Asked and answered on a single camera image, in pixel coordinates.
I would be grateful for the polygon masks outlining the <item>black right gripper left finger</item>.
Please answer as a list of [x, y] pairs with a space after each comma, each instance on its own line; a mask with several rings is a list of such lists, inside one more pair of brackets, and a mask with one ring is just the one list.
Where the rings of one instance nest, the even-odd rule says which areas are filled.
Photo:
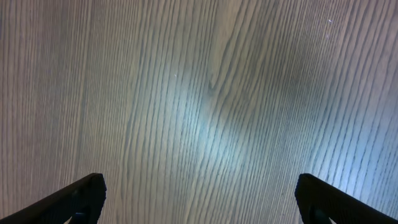
[[96, 224], [106, 200], [106, 184], [99, 173], [56, 191], [32, 205], [2, 218], [1, 223]]

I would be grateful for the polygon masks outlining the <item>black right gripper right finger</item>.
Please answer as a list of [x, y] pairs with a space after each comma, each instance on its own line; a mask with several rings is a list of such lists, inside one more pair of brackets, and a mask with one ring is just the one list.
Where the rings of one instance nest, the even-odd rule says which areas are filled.
[[299, 175], [294, 194], [304, 224], [397, 224], [396, 219], [308, 173]]

